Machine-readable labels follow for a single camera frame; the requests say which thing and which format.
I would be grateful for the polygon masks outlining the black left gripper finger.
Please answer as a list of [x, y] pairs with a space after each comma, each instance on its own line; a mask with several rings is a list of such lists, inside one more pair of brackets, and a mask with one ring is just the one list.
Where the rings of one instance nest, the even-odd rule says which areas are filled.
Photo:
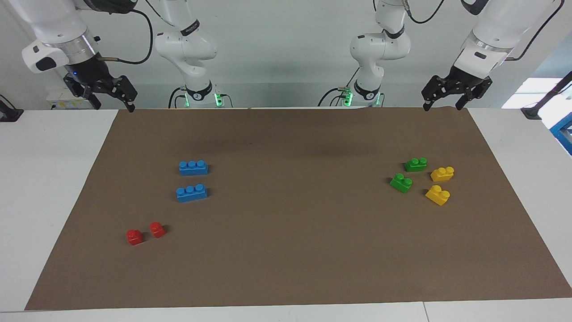
[[482, 82], [472, 88], [463, 85], [461, 87], [462, 91], [460, 92], [460, 99], [456, 102], [455, 108], [457, 110], [462, 110], [468, 102], [474, 99], [482, 98], [491, 85], [492, 79], [484, 79]]
[[442, 98], [449, 96], [449, 79], [433, 76], [421, 90], [423, 97], [423, 110], [429, 111], [433, 104]]

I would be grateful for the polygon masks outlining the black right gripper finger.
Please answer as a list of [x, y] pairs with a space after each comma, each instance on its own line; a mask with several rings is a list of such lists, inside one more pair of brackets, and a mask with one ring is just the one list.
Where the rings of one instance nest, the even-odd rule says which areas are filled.
[[99, 110], [101, 108], [100, 100], [98, 100], [93, 93], [92, 88], [88, 85], [74, 85], [74, 96], [88, 101], [94, 110]]
[[127, 108], [129, 113], [135, 110], [134, 101], [137, 98], [137, 90], [130, 82], [127, 76], [112, 79], [112, 97], [120, 100]]

